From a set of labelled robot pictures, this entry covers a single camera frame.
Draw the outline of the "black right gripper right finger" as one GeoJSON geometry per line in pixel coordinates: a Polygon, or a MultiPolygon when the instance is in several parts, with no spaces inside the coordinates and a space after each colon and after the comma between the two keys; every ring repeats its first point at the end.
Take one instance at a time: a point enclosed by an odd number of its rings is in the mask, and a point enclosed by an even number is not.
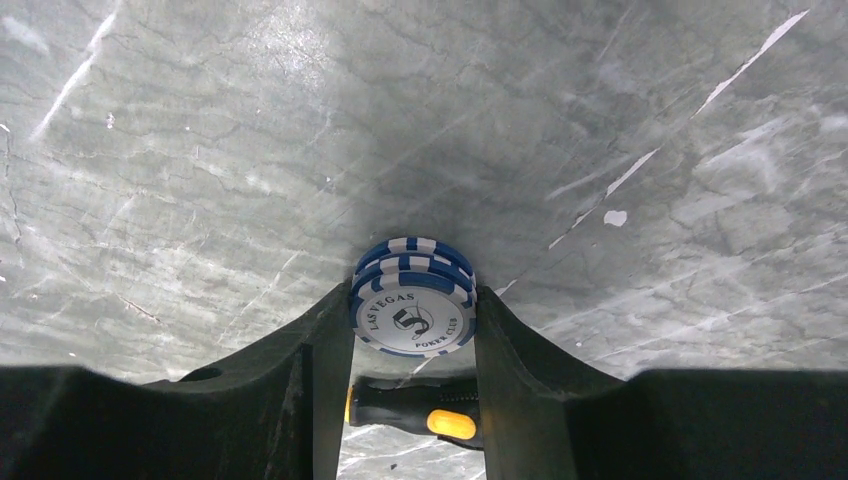
{"type": "Polygon", "coordinates": [[[491,479],[843,479],[843,371],[653,369],[565,352],[490,289],[476,372],[491,479]]]}

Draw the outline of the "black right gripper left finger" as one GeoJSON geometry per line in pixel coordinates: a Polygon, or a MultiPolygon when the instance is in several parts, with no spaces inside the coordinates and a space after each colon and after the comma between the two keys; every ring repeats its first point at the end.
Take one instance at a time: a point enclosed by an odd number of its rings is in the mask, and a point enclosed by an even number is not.
{"type": "Polygon", "coordinates": [[[1,371],[5,479],[332,479],[354,346],[348,283],[177,381],[1,371]]]}

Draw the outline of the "white poker chip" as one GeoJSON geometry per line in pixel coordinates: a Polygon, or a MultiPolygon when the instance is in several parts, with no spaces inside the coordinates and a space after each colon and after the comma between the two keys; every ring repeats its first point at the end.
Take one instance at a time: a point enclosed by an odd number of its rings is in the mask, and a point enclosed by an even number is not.
{"type": "Polygon", "coordinates": [[[355,269],[362,269],[366,264],[385,255],[405,252],[439,255],[461,265],[466,270],[472,270],[471,262],[457,249],[445,242],[416,236],[397,237],[377,243],[360,257],[355,269]]]}
{"type": "Polygon", "coordinates": [[[447,355],[476,332],[476,300],[432,273],[383,274],[351,291],[350,325],[367,346],[405,358],[447,355]]]}
{"type": "Polygon", "coordinates": [[[475,287],[477,284],[475,275],[459,263],[440,255],[421,252],[388,253],[367,260],[354,274],[353,284],[361,286],[378,276],[400,272],[441,275],[463,288],[475,287]]]}

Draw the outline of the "black yellow short screwdriver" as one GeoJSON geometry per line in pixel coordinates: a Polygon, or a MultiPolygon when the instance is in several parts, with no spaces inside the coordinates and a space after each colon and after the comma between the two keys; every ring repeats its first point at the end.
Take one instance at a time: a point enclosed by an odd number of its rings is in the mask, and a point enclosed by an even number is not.
{"type": "Polygon", "coordinates": [[[348,390],[344,421],[352,427],[383,425],[469,450],[484,449],[474,377],[424,377],[404,385],[360,377],[348,390]]]}

